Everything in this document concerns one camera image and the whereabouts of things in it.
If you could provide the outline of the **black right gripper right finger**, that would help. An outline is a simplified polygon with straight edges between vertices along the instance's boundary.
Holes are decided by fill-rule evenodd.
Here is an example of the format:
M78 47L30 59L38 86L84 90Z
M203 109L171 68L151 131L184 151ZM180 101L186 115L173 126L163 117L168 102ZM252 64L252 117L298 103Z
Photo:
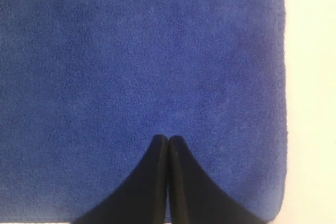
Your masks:
M169 162L172 223L265 223L211 180L181 136L169 139Z

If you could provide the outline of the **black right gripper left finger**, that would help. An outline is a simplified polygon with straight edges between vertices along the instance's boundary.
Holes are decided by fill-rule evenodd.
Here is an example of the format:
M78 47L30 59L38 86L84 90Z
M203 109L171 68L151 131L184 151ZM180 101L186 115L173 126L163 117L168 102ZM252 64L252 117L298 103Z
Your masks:
M73 223L164 223L168 147L166 136L155 135L144 156L125 181L110 196Z

